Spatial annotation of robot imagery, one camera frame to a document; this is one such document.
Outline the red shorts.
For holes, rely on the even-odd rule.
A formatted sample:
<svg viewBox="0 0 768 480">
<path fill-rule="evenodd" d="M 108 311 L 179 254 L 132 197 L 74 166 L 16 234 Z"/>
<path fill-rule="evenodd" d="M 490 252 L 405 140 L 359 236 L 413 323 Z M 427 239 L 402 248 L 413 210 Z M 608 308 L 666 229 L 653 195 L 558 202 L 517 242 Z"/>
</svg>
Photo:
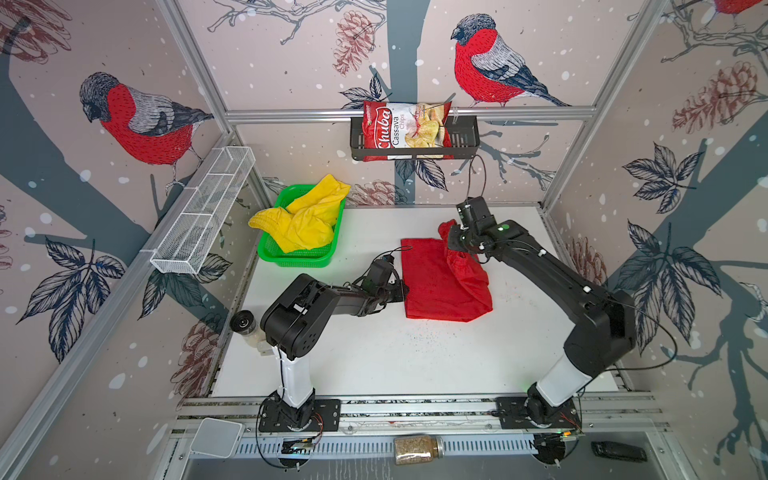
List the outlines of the red shorts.
<svg viewBox="0 0 768 480">
<path fill-rule="evenodd" d="M 438 239 L 401 241 L 407 318 L 467 323 L 493 310 L 485 270 L 469 254 L 448 247 L 456 225 L 454 220 L 442 223 Z"/>
</svg>

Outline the yellow shorts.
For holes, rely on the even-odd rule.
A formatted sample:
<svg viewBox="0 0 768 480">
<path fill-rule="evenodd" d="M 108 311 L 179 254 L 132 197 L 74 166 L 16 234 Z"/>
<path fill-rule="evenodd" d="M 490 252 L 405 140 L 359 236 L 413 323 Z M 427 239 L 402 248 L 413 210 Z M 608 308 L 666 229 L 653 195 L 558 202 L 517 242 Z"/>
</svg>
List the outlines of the yellow shorts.
<svg viewBox="0 0 768 480">
<path fill-rule="evenodd" d="M 328 174 L 287 206 L 258 212 L 248 225 L 269 234 L 286 254 L 325 247 L 334 239 L 341 203 L 350 190 Z"/>
</svg>

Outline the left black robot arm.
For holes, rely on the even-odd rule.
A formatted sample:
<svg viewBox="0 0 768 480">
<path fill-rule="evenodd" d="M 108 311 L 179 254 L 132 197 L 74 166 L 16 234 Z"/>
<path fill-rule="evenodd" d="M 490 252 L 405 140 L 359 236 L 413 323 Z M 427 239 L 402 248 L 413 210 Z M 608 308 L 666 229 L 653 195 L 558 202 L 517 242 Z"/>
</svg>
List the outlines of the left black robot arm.
<svg viewBox="0 0 768 480">
<path fill-rule="evenodd" d="M 334 315 L 366 317 L 391 303 L 403 303 L 408 287 L 394 256 L 377 256 L 363 275 L 342 286 L 323 283 L 302 273 L 262 316 L 260 327 L 278 357 L 279 417 L 292 429 L 307 426 L 315 414 L 315 388 L 306 356 L 318 343 Z"/>
</svg>

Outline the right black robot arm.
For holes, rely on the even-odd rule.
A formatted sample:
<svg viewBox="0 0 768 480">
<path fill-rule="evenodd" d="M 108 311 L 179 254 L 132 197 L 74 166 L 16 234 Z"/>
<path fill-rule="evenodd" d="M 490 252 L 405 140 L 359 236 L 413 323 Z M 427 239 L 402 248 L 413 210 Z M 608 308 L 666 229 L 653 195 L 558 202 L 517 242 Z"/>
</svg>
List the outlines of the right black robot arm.
<svg viewBox="0 0 768 480">
<path fill-rule="evenodd" d="M 482 254 L 516 269 L 574 324 L 561 357 L 527 390 L 528 417 L 536 426 L 548 427 L 579 390 L 635 349 L 633 301 L 625 291 L 609 291 L 579 275 L 519 223 L 497 222 L 484 198 L 468 197 L 456 209 L 460 224 L 449 230 L 451 250 Z"/>
</svg>

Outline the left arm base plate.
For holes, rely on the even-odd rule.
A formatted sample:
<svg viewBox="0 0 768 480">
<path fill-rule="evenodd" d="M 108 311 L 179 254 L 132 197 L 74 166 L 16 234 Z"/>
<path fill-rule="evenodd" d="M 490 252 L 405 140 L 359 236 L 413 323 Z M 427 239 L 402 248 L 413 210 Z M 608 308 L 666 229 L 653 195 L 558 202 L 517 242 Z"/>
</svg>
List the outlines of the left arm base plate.
<svg viewBox="0 0 768 480">
<path fill-rule="evenodd" d="M 336 432 L 341 417 L 339 399 L 311 396 L 294 408 L 278 396 L 267 397 L 257 414 L 257 428 L 264 433 Z"/>
</svg>

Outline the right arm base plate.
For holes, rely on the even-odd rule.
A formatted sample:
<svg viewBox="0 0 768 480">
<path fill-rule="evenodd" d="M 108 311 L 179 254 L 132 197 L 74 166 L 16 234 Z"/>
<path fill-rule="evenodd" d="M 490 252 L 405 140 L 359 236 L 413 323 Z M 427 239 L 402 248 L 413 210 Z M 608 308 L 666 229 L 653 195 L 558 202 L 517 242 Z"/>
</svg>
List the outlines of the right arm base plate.
<svg viewBox="0 0 768 480">
<path fill-rule="evenodd" d="M 579 411 L 572 399 L 558 407 L 546 401 L 526 396 L 502 396 L 495 399 L 492 415 L 499 419 L 503 430 L 580 429 Z"/>
</svg>

